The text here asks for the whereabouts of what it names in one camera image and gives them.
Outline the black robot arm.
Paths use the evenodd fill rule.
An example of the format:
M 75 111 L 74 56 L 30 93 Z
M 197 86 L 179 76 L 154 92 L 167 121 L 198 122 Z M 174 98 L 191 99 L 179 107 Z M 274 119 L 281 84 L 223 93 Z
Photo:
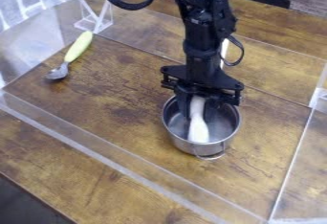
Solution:
M 187 62 L 165 66 L 163 87 L 175 92 L 179 111 L 191 115 L 193 97 L 215 103 L 241 103 L 245 84 L 223 72 L 225 66 L 235 66 L 238 61 L 225 59 L 223 42 L 237 43 L 237 17 L 229 0 L 175 0 L 186 26 L 183 50 Z

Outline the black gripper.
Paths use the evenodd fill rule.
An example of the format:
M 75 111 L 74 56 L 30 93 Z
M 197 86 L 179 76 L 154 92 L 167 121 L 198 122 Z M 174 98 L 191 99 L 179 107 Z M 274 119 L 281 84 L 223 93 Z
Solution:
M 206 98 L 205 121 L 227 123 L 233 119 L 233 106 L 239 105 L 245 84 L 222 69 L 218 50 L 199 51 L 185 48 L 187 62 L 162 68 L 163 87 L 175 92 L 178 107 L 187 119 L 193 96 Z

